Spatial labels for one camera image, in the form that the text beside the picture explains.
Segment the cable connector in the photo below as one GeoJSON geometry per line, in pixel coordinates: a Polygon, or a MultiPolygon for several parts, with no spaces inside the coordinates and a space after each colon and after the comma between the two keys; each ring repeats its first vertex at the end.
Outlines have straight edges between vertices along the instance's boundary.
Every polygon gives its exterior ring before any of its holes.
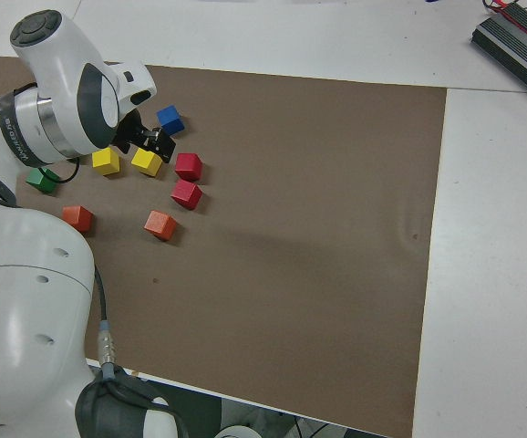
{"type": "Polygon", "coordinates": [[[98,333],[98,359],[101,372],[103,373],[103,380],[113,380],[114,364],[116,363],[116,348],[114,346],[114,339],[109,333],[109,322],[104,319],[99,322],[98,333]]]}

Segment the blue cube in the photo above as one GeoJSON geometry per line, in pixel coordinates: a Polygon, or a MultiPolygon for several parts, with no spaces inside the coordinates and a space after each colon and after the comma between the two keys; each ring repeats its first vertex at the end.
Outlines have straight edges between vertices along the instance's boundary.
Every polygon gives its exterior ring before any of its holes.
{"type": "Polygon", "coordinates": [[[174,108],[174,105],[170,105],[165,109],[161,109],[156,113],[158,117],[158,122],[161,127],[166,131],[167,134],[172,135],[177,132],[184,130],[184,125],[182,124],[181,116],[179,112],[174,108]]]}

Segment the crimson cube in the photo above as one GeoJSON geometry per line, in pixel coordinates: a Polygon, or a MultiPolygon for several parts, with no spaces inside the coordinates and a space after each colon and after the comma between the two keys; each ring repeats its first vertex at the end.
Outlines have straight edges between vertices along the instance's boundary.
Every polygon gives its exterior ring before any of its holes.
{"type": "Polygon", "coordinates": [[[170,197],[184,208],[194,210],[201,199],[202,191],[194,182],[178,180],[170,197]]]}
{"type": "Polygon", "coordinates": [[[201,179],[202,162],[196,153],[179,153],[176,157],[174,171],[186,181],[201,179]]]}
{"type": "Polygon", "coordinates": [[[63,220],[81,233],[89,231],[93,213],[81,205],[63,207],[63,220]]]}
{"type": "Polygon", "coordinates": [[[166,213],[152,210],[148,221],[144,225],[144,229],[149,231],[153,235],[157,236],[160,240],[169,240],[174,233],[176,227],[176,221],[166,213]]]}

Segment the yellow cube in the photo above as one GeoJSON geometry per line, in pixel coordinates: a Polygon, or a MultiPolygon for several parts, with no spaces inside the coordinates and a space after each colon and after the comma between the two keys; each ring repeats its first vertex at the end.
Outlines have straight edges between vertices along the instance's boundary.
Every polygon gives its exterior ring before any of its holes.
{"type": "Polygon", "coordinates": [[[154,152],[138,149],[132,159],[132,166],[149,176],[156,176],[162,164],[162,158],[154,152]]]}
{"type": "Polygon", "coordinates": [[[102,149],[101,151],[91,154],[93,159],[93,168],[102,175],[119,172],[119,156],[111,148],[102,149]]]}

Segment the cardboard sheet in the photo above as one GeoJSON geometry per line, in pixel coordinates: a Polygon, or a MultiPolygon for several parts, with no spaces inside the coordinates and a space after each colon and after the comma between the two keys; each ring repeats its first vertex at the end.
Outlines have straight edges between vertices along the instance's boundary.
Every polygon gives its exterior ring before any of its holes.
{"type": "MultiPolygon", "coordinates": [[[[119,363],[164,378],[398,438],[411,435],[446,90],[153,67],[205,164],[197,210],[122,156],[85,159],[53,195],[82,204],[108,293],[119,363]],[[179,223],[168,243],[150,210],[179,223]]],[[[0,94],[30,81],[0,58],[0,94]]],[[[53,166],[66,176],[71,166],[53,166]]],[[[86,353],[95,358],[94,301],[86,353]]]]}

